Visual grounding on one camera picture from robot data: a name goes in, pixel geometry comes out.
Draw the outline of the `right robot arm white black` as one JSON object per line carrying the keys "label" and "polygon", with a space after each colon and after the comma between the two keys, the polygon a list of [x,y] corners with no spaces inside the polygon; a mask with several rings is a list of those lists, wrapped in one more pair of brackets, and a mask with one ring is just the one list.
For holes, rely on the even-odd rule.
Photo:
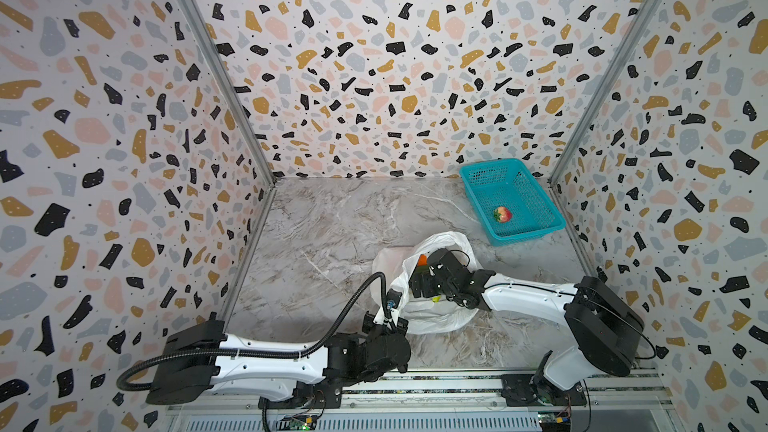
{"label": "right robot arm white black", "polygon": [[587,378],[629,376],[644,338],[644,322],[600,279],[546,284],[513,279],[491,270],[470,270],[453,250],[440,248],[413,268],[415,299],[441,298],[467,311],[514,312],[567,328],[574,343],[548,351],[533,373],[502,377],[510,407],[586,405]]}

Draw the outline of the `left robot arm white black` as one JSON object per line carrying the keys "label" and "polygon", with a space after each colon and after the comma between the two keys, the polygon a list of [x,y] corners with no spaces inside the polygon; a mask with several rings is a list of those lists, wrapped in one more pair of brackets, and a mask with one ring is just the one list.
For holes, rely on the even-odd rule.
{"label": "left robot arm white black", "polygon": [[191,403],[202,395],[252,395],[282,408],[313,401],[337,409],[343,391],[375,382],[385,373],[405,373],[411,357],[409,322],[398,317],[390,328],[367,313],[360,333],[336,333],[306,357],[311,345],[259,342],[224,331],[220,320],[171,335],[163,353],[172,360],[158,366],[147,402]]}

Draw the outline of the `red strawberry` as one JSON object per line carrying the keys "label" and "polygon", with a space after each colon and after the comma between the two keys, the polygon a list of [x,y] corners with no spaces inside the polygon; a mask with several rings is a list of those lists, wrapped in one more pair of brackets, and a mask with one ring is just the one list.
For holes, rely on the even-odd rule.
{"label": "red strawberry", "polygon": [[507,223],[513,217],[512,212],[504,206],[499,206],[493,211],[493,218],[497,223]]}

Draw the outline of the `teal plastic mesh basket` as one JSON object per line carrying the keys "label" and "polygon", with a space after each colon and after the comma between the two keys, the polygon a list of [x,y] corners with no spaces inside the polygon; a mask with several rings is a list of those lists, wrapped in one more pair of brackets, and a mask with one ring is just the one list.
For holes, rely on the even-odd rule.
{"label": "teal plastic mesh basket", "polygon": [[[491,245],[536,240],[565,227],[562,214],[521,160],[468,164],[459,174]],[[499,206],[512,212],[509,222],[494,220],[493,211]]]}

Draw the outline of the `white plastic bag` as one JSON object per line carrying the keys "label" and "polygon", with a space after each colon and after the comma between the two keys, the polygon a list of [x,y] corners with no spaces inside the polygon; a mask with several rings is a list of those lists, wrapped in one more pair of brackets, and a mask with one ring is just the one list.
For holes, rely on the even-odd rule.
{"label": "white plastic bag", "polygon": [[435,298],[414,298],[411,294],[409,279],[419,258],[429,256],[440,248],[454,251],[454,255],[467,264],[470,271],[481,268],[468,238],[454,231],[434,234],[412,247],[384,248],[372,262],[374,272],[385,274],[387,289],[402,293],[395,316],[409,321],[409,334],[452,332],[467,325],[478,312],[478,309],[459,307],[443,296],[436,301]]}

